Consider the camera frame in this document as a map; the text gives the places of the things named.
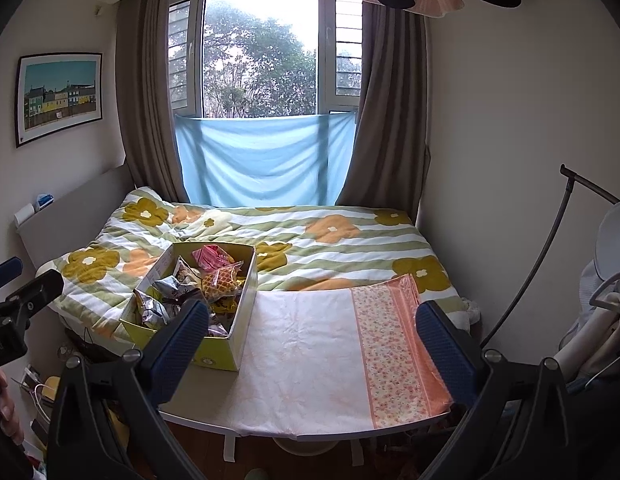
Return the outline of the left hand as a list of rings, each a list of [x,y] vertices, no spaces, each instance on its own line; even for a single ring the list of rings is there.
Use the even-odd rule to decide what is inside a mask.
[[[0,370],[0,426],[4,434],[11,438],[12,441],[19,446],[22,445],[22,442],[24,442],[24,430],[22,430],[22,426],[20,426],[15,402],[8,393],[7,387],[7,377],[3,373],[3,370]]]

